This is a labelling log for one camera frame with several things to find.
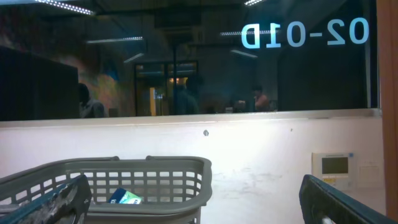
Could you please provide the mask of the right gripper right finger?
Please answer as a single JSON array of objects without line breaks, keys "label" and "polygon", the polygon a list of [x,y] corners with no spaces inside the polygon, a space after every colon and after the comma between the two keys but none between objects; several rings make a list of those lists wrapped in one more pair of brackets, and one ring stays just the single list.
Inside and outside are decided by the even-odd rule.
[{"label": "right gripper right finger", "polygon": [[397,224],[313,175],[306,174],[299,191],[305,224]]}]

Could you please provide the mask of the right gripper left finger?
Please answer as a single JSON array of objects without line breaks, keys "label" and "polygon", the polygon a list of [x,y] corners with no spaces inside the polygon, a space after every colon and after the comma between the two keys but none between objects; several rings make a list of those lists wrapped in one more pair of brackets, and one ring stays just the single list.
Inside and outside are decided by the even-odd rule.
[{"label": "right gripper left finger", "polygon": [[79,175],[1,218],[1,224],[85,222],[92,199],[88,179]]}]

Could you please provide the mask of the grey plastic shopping basket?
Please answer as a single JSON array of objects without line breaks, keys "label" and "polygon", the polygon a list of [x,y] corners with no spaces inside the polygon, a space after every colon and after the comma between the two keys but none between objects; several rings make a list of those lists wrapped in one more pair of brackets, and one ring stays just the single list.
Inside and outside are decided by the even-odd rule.
[{"label": "grey plastic shopping basket", "polygon": [[[92,199],[85,223],[199,223],[212,196],[211,161],[202,157],[94,157],[47,163],[1,179],[1,216],[85,175]],[[112,204],[122,188],[141,204]]]}]

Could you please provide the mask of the Kleenex tissue multipack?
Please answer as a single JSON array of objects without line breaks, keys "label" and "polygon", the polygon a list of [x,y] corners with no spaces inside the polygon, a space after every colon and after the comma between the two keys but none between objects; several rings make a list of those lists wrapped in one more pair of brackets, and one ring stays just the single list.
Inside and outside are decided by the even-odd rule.
[{"label": "Kleenex tissue multipack", "polygon": [[108,200],[108,203],[112,203],[112,204],[141,204],[142,199],[139,196],[131,193],[130,191],[128,191],[126,189],[118,188],[112,194],[112,196]]}]

